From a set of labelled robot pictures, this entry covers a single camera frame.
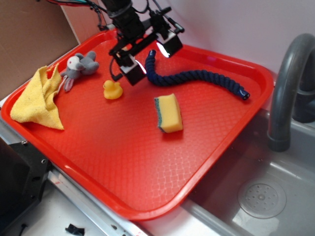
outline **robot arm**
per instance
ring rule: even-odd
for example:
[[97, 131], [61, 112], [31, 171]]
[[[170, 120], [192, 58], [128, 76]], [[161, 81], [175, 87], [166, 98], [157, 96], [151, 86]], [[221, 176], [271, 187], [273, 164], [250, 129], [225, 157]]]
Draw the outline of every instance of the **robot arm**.
[[[91, 0], [47, 0], [56, 4], [67, 4], [74, 6], [90, 6], [100, 18], [100, 10], [106, 12], [112, 20], [112, 24], [117, 29], [117, 44], [110, 50], [109, 55], [119, 65], [121, 74], [113, 75], [113, 79], [119, 80], [125, 76], [129, 82], [134, 85], [145, 77], [142, 69], [135, 61], [134, 56], [149, 46], [155, 40], [159, 43], [159, 48], [166, 57], [171, 57], [182, 48], [177, 34], [184, 32], [184, 29], [173, 19], [166, 15], [171, 11], [170, 7], [162, 9], [156, 0], [152, 0], [158, 7], [158, 10], [150, 9], [149, 0], [146, 0], [147, 6], [143, 12], [139, 12], [132, 7], [131, 0], [102, 0], [106, 9], [98, 6]], [[141, 22], [137, 13], [149, 11], [149, 19]], [[108, 30], [108, 27], [98, 25], [101, 30]], [[147, 29], [152, 28], [149, 35], [146, 35]]]

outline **black metal frame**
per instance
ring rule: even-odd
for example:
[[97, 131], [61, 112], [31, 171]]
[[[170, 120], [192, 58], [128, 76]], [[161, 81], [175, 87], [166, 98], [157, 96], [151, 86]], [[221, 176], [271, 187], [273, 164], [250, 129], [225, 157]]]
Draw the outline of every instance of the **black metal frame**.
[[41, 201], [50, 161], [32, 144], [0, 139], [0, 235]]

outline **yellow rubber duck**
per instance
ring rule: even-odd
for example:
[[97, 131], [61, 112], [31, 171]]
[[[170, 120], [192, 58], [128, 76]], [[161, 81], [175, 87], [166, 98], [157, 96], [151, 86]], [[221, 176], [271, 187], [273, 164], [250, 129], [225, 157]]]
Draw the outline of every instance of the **yellow rubber duck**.
[[123, 94], [123, 88], [120, 86], [120, 83], [114, 83], [111, 80], [106, 80], [103, 84], [104, 88], [104, 97], [106, 99], [117, 99]]

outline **faucet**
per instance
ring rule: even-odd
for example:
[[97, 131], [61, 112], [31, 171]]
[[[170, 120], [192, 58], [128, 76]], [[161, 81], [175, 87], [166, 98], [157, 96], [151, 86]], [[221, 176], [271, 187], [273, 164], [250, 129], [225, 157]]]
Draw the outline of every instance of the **faucet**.
[[315, 121], [315, 37], [309, 33], [293, 40], [280, 67], [268, 125], [271, 150], [289, 149], [292, 118]]

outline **microfiber towel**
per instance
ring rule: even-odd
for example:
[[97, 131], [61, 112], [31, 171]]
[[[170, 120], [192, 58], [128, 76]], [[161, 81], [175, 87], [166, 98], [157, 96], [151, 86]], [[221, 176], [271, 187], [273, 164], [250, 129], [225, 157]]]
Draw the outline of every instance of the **microfiber towel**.
[[30, 82], [14, 103], [11, 110], [11, 118], [17, 122], [35, 122], [50, 128], [64, 130], [59, 118], [58, 108], [54, 103], [54, 97], [58, 94], [58, 88], [62, 78], [58, 72], [58, 64], [55, 66], [50, 79], [47, 77], [47, 66], [39, 68]]

